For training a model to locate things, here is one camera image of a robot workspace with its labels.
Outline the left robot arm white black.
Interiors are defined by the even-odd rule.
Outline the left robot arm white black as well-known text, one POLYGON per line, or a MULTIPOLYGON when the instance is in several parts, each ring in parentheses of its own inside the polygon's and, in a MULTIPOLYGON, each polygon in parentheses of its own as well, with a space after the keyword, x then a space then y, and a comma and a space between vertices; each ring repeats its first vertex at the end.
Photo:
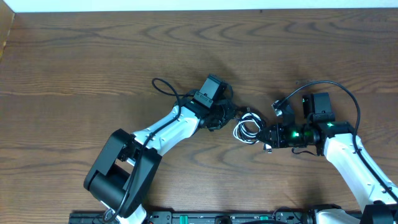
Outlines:
POLYGON ((107 208, 101 223, 143 223, 142 203, 163 156, 200 129, 223 128, 236 114, 232 86, 214 74, 200 89, 179 94, 171 87, 166 94, 176 99, 171 112, 140 131, 113 132, 85 177, 84 188, 107 208))

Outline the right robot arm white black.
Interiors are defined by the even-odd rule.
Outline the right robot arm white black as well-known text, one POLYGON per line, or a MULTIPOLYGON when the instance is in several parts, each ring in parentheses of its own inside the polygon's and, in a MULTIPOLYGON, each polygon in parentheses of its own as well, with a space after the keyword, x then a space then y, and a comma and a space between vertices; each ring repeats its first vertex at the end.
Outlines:
POLYGON ((288 103, 272 107, 283 122, 262 129, 256 135, 267 149, 315 146, 340 173, 353 193, 361 216, 347 214, 341 207, 318 205, 300 218, 301 223, 397 223, 397 186, 389 180, 365 150, 354 127, 336 121, 327 93, 302 97, 305 124, 295 123, 288 103))

